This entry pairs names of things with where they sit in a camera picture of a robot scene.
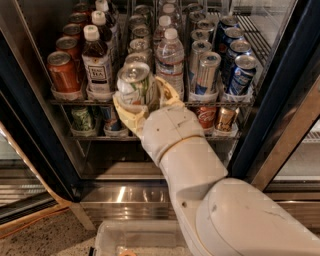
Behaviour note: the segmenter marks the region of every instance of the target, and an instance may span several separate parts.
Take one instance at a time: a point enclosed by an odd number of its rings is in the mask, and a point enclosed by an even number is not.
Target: water bottle
[[[158,45],[164,38],[164,32],[166,29],[173,27],[171,24],[171,19],[168,15],[163,15],[159,18],[159,25],[153,33],[153,50],[156,52]]]
[[[168,28],[164,32],[164,39],[158,45],[155,55],[156,74],[170,83],[183,100],[184,48],[175,28]]]

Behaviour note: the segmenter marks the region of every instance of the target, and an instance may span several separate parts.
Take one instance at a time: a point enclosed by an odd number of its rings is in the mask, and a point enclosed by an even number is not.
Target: plastic bottle
[[[89,89],[94,93],[110,93],[114,91],[114,86],[108,46],[100,40],[99,31],[95,25],[85,26],[83,32],[86,42],[82,51],[82,59]]]
[[[175,28],[168,28],[164,36],[155,52],[156,74],[169,82],[183,100],[184,48]]]
[[[117,72],[119,69],[117,69],[116,67],[116,65],[119,63],[119,61],[117,60],[119,56],[116,55],[116,51],[114,49],[115,46],[112,40],[112,32],[110,28],[106,25],[105,14],[101,11],[92,12],[92,24],[97,26],[100,34],[100,39],[108,46],[108,55],[112,66],[112,84],[115,85]]]
[[[112,32],[112,42],[115,45],[115,54],[117,56],[117,60],[119,61],[120,52],[121,52],[121,30],[120,26],[115,19],[115,17],[109,11],[109,3],[106,0],[97,0],[95,2],[97,11],[101,11],[106,16],[106,25],[110,28]],[[120,68],[120,62],[116,63],[116,70],[118,71]]]

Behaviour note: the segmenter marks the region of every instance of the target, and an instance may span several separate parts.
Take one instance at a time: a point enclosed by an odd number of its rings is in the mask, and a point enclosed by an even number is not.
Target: red can
[[[47,58],[47,68],[57,92],[80,91],[81,85],[77,79],[76,66],[70,54],[62,51],[51,53]]]
[[[209,129],[213,127],[213,123],[216,117],[216,107],[195,107],[192,111],[198,117],[199,123],[203,129]]]

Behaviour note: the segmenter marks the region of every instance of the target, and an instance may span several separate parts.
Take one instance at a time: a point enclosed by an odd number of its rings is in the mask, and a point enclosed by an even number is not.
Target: silver can
[[[214,37],[214,29],[215,29],[215,25],[213,23],[213,21],[209,20],[209,19],[204,19],[204,20],[200,20],[197,23],[197,29],[202,29],[202,30],[206,30],[209,32],[209,42],[211,44],[213,44],[213,37]]]
[[[212,44],[205,40],[198,40],[192,44],[190,59],[189,59],[189,80],[194,79],[198,72],[200,56],[204,52],[209,52],[212,49]]]
[[[195,94],[213,94],[216,92],[221,57],[215,52],[205,52],[201,55],[195,85]]]
[[[124,65],[118,72],[117,86],[126,104],[148,104],[149,66],[142,62]]]

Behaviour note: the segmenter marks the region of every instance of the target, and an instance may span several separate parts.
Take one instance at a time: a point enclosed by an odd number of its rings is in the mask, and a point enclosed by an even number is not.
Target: clear plastic bottle
[[[106,17],[104,12],[92,12],[92,24],[97,26],[100,34],[100,39],[108,46],[108,55],[112,66],[112,84],[115,85],[117,72],[119,70],[119,67],[116,66],[117,64],[119,64],[119,61],[117,60],[119,56],[117,56],[115,51],[115,46],[113,44],[114,42],[112,40],[112,32],[106,25]]]
[[[156,52],[158,45],[164,38],[164,32],[168,28],[172,28],[171,19],[168,15],[163,15],[159,18],[159,25],[153,33],[153,50]]]
[[[87,25],[83,29],[86,42],[82,51],[82,59],[87,73],[90,91],[110,93],[112,85],[111,61],[108,46],[100,40],[97,26]]]
[[[184,48],[175,28],[168,28],[164,36],[155,52],[156,74],[169,82],[183,100]]]

